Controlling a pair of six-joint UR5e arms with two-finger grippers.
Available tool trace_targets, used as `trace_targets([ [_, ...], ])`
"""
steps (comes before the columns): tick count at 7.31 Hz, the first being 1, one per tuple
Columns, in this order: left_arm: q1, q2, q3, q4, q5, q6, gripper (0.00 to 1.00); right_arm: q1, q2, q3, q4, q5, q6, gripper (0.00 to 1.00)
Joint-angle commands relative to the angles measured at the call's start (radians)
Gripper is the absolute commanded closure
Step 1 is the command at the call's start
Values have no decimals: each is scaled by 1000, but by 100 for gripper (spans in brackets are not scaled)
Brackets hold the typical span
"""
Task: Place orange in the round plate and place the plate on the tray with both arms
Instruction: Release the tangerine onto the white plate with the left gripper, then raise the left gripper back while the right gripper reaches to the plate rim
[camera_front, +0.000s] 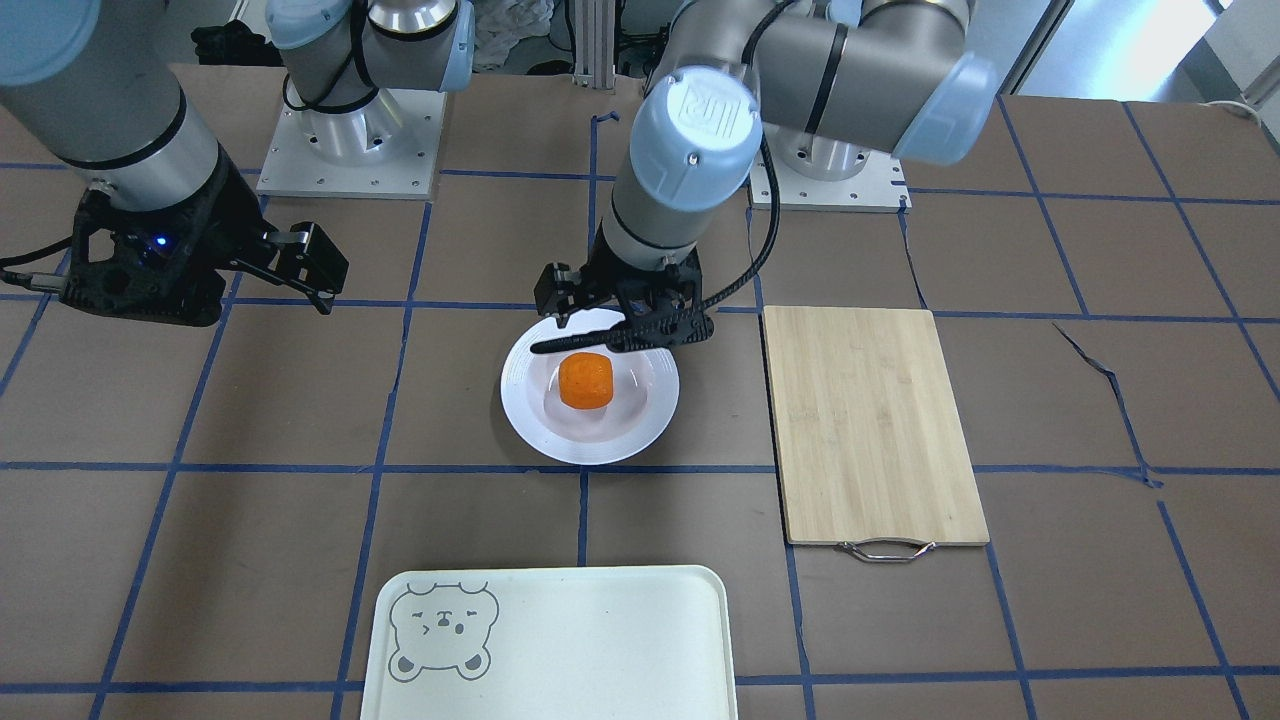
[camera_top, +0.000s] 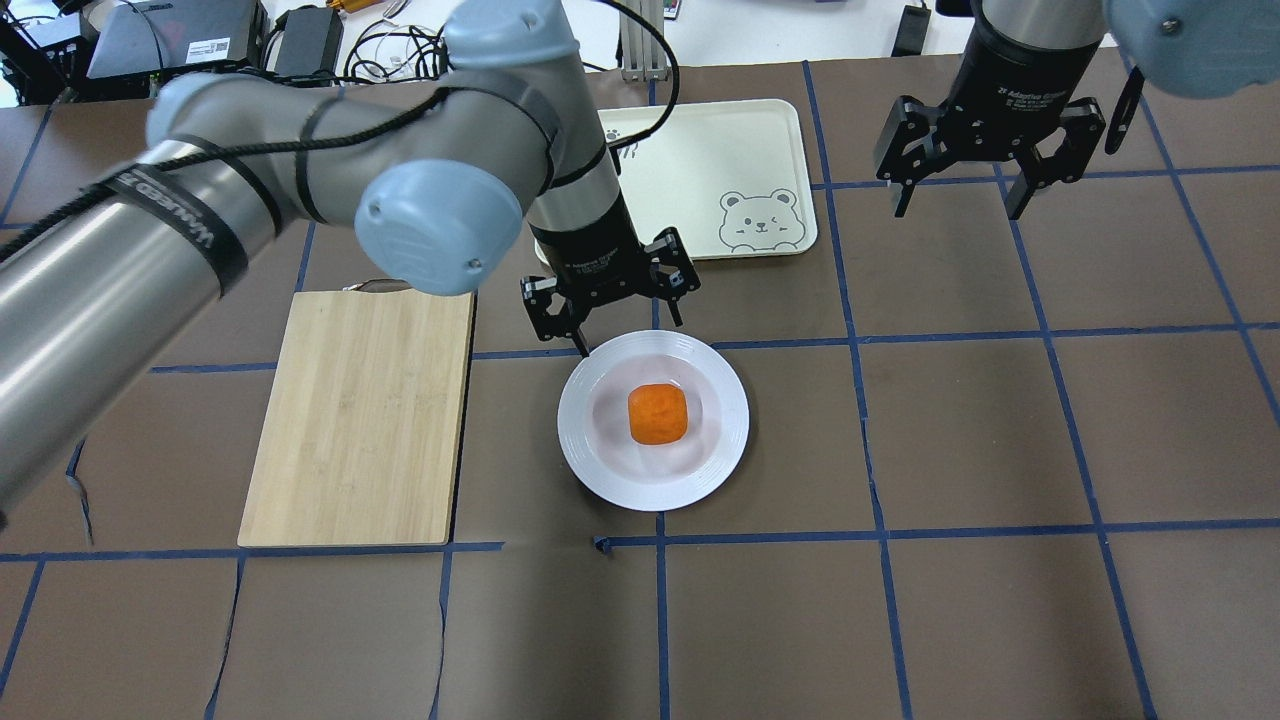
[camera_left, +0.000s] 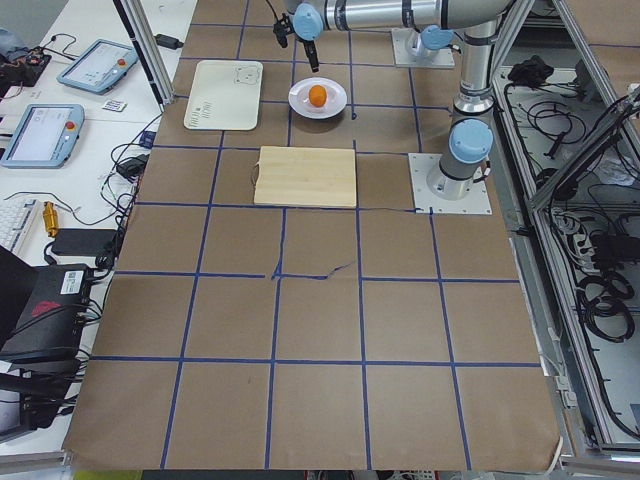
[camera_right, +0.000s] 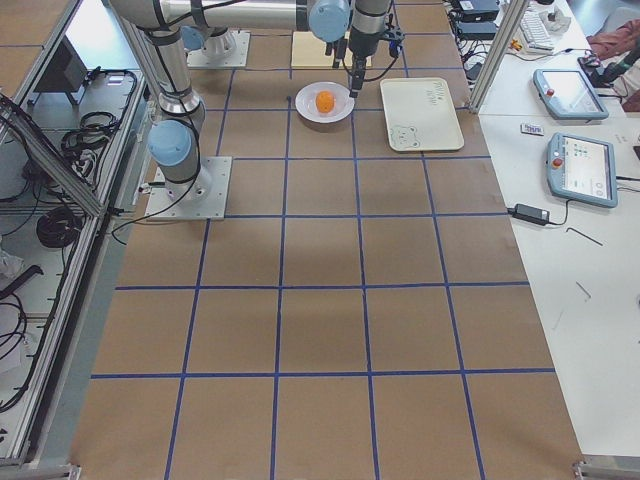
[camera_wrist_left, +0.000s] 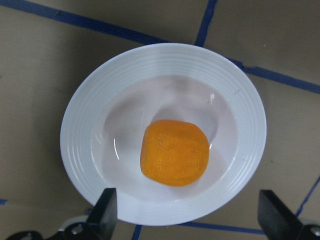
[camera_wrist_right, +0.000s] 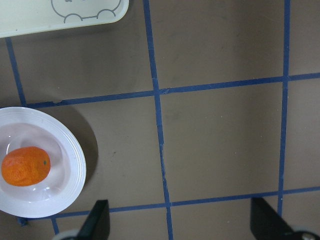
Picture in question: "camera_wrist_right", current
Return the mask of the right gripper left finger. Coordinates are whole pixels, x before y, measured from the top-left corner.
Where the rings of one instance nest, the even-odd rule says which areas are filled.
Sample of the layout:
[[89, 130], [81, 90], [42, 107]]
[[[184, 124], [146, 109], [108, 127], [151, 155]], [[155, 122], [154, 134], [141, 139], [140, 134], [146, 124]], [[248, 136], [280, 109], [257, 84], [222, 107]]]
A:
[[109, 201], [97, 200], [77, 234], [78, 240], [107, 240], [110, 235]]

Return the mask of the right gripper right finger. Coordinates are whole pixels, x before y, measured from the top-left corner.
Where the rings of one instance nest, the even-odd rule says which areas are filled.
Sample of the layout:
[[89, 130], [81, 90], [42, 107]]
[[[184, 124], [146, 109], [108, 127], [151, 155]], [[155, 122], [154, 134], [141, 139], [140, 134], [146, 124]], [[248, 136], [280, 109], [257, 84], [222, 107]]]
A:
[[250, 230], [256, 240], [289, 240], [293, 229], [262, 197], [250, 200]]

